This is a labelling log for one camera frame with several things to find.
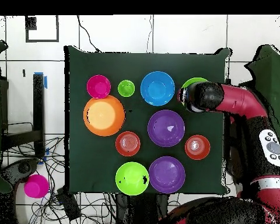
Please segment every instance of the red bowl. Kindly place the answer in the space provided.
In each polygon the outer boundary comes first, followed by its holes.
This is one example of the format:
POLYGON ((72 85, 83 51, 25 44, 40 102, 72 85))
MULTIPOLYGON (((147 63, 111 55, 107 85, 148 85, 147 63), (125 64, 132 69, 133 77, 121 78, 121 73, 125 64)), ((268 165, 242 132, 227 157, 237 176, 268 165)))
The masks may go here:
POLYGON ((191 136, 185 143, 184 149, 188 157, 193 160, 202 160, 211 150, 211 144, 201 135, 191 136))
POLYGON ((140 139, 135 133, 125 131, 116 138, 115 147, 119 154, 133 156, 140 149, 140 139))

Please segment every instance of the magenta cup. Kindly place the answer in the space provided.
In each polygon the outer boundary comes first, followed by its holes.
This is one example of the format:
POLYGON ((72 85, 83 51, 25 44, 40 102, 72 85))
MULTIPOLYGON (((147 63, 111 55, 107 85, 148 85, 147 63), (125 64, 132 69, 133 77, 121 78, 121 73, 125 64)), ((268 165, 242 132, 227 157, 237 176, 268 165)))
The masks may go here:
POLYGON ((24 192, 30 198, 42 198, 48 190, 48 180, 39 174, 31 175, 24 184, 24 192))
POLYGON ((96 99, 107 97, 111 90, 111 83, 102 75, 95 75, 87 82, 87 92, 96 99))

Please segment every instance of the small green bowl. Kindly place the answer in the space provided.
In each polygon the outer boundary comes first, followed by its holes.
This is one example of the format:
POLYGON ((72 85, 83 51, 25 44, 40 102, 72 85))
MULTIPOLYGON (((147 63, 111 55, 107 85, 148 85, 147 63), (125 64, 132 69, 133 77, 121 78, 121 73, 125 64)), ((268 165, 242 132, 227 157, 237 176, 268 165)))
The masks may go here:
POLYGON ((188 81, 186 81, 184 83, 184 85, 182 86, 182 88, 186 88, 187 86, 189 86, 190 84, 194 83, 194 82, 207 82, 206 79, 204 78, 191 78, 188 81))
POLYGON ((148 171, 138 162, 127 162, 117 170, 115 182, 122 193, 137 196, 143 193, 149 184, 148 171))
POLYGON ((123 97, 130 97, 135 92, 135 85, 130 80, 123 80, 119 83, 118 92, 123 97))

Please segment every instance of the dark green tabletop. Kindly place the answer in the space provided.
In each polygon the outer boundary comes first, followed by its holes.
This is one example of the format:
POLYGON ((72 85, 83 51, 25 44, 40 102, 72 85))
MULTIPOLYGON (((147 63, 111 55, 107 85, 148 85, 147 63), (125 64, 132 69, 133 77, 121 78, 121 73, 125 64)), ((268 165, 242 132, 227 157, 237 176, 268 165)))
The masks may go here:
MULTIPOLYGON (((176 96, 164 106, 151 106, 141 97, 140 85, 145 75, 152 71, 168 73, 175 82, 176 91, 193 77, 224 83, 225 59, 229 49, 221 49, 215 55, 86 53, 71 46, 68 50, 70 192, 120 193, 116 187, 115 174, 123 163, 135 161, 149 169, 151 163, 161 156, 172 156, 185 168, 185 182, 178 193, 226 192, 221 184, 223 114, 189 113, 177 102, 176 96), (108 137, 91 133, 83 122, 83 109, 90 100, 86 84, 90 77, 98 74, 110 80, 110 94, 125 108, 122 129, 108 137), (122 97, 117 91, 118 84, 124 79, 135 84, 135 93, 131 97, 122 97), (185 123, 184 138, 171 148, 155 145, 147 132, 150 117, 163 109, 176 111, 185 123), (132 157, 121 156, 116 151, 116 137, 124 131, 135 132, 141 140, 139 152, 132 157), (196 134, 207 137, 211 144, 209 155, 199 161, 190 159, 184 151, 186 140, 196 134)), ((145 192, 158 193, 151 185, 145 192)))

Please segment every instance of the orange bowl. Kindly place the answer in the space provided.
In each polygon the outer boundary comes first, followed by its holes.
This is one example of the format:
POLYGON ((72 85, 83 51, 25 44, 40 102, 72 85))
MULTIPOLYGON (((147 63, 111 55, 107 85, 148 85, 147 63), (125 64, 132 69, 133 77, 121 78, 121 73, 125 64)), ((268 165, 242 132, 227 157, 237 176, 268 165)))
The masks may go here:
POLYGON ((83 112, 86 127, 92 133, 107 137, 118 132, 125 120, 124 107, 114 96, 103 99, 92 98, 83 112))

